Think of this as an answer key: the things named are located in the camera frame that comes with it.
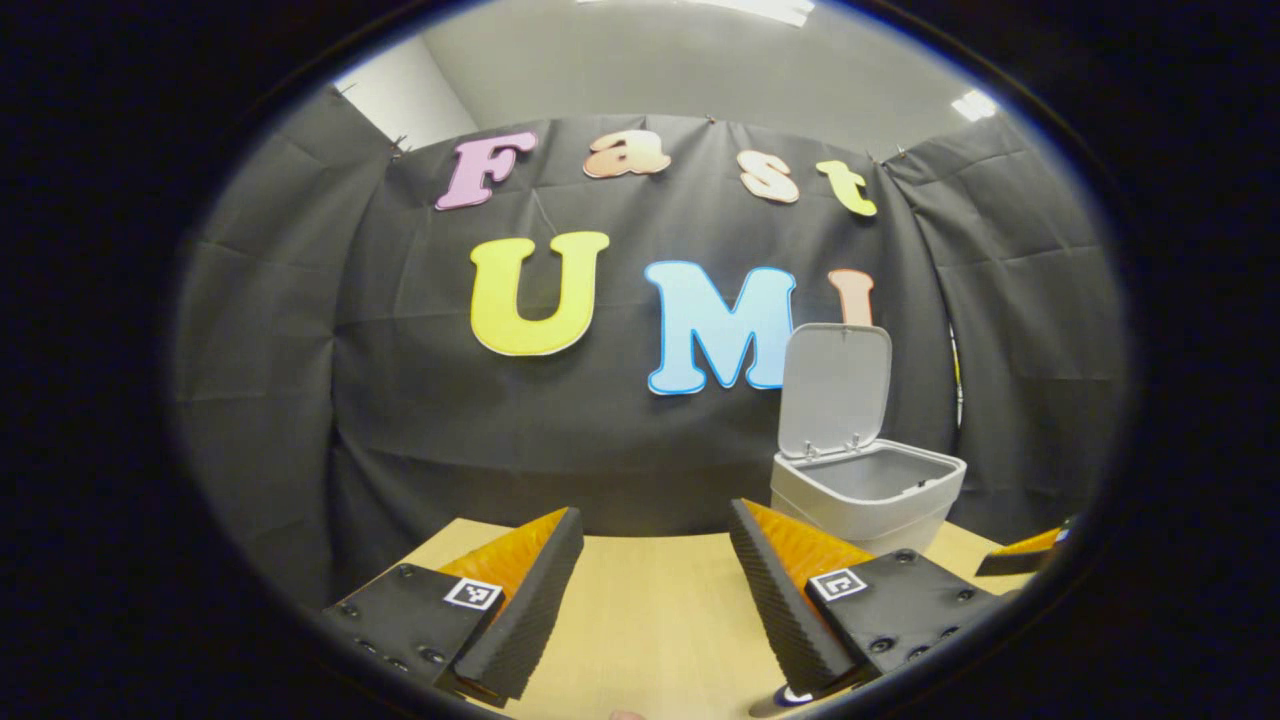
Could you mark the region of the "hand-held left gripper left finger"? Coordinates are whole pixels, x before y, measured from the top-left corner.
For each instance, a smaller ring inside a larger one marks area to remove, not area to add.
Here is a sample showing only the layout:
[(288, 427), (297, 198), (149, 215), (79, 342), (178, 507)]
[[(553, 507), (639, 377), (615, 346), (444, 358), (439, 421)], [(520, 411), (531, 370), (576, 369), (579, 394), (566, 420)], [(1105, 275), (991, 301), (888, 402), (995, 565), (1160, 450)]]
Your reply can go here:
[(541, 660), (582, 547), (581, 512), (558, 509), (438, 569), (388, 568), (323, 616), (394, 676), (503, 706)]

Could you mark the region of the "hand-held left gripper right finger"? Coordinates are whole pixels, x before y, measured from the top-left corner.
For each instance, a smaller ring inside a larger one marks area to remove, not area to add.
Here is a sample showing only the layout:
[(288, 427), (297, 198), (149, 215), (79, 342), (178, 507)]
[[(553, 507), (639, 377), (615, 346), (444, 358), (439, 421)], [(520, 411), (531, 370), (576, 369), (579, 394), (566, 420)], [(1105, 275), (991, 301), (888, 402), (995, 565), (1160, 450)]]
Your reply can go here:
[(1001, 606), (915, 550), (873, 555), (745, 498), (730, 541), (787, 687), (815, 698), (913, 664)]

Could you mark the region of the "blue pop can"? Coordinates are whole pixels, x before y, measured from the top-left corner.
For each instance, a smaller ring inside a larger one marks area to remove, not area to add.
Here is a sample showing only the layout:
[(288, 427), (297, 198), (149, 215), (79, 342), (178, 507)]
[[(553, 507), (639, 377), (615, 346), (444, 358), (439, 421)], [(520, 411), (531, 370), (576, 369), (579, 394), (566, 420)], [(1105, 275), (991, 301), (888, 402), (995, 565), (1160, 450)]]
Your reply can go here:
[(790, 685), (781, 685), (771, 694), (754, 701), (748, 707), (746, 715), (751, 720), (776, 720), (777, 717), (782, 717), (783, 715), (813, 705), (819, 700), (824, 700), (828, 696), (831, 696), (831, 693), (823, 691), (801, 694), (794, 691)]

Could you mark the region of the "white desktop garbage bin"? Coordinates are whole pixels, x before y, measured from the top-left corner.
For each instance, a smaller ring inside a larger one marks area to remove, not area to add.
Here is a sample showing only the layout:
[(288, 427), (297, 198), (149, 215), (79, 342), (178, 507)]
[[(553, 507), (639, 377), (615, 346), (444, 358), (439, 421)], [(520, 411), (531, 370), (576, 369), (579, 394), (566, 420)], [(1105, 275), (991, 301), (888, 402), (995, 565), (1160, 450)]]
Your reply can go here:
[(800, 325), (785, 348), (771, 507), (872, 553), (929, 548), (960, 457), (886, 439), (893, 345), (870, 325)]

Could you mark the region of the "wooden desktop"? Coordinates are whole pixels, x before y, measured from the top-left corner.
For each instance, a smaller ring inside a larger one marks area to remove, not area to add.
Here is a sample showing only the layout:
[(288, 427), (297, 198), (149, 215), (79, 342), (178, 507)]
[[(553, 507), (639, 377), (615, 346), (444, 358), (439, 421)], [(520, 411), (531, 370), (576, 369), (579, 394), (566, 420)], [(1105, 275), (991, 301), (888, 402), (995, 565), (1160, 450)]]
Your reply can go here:
[(589, 536), (518, 720), (777, 714), (783, 674), (727, 534)]

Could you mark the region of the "black backdrop cloth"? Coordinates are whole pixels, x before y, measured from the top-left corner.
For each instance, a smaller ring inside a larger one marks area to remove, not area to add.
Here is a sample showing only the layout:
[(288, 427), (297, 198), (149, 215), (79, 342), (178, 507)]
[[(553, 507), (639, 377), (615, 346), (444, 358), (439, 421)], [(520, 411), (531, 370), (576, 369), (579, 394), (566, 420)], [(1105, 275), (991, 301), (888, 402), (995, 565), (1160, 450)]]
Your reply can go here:
[(655, 263), (727, 306), (873, 281), (893, 342), (884, 437), (966, 462), (950, 519), (1007, 542), (1094, 497), (1133, 333), (1110, 232), (1004, 118), (869, 156), (709, 117), (580, 115), (396, 156), (337, 91), (250, 155), (188, 245), (169, 395), (248, 561), (325, 606), (458, 518), (563, 506), (594, 536), (724, 530), (769, 498), (780, 391), (692, 346), (662, 396)]

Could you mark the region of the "long ceiling light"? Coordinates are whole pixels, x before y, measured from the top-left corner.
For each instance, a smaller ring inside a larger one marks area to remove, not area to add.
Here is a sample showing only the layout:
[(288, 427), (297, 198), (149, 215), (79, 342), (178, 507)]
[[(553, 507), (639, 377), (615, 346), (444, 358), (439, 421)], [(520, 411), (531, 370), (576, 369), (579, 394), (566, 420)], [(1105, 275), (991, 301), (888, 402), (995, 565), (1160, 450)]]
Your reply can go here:
[(817, 4), (813, 0), (689, 0), (690, 3), (714, 6), (731, 12), (754, 15), (778, 22), (787, 27), (803, 28)]

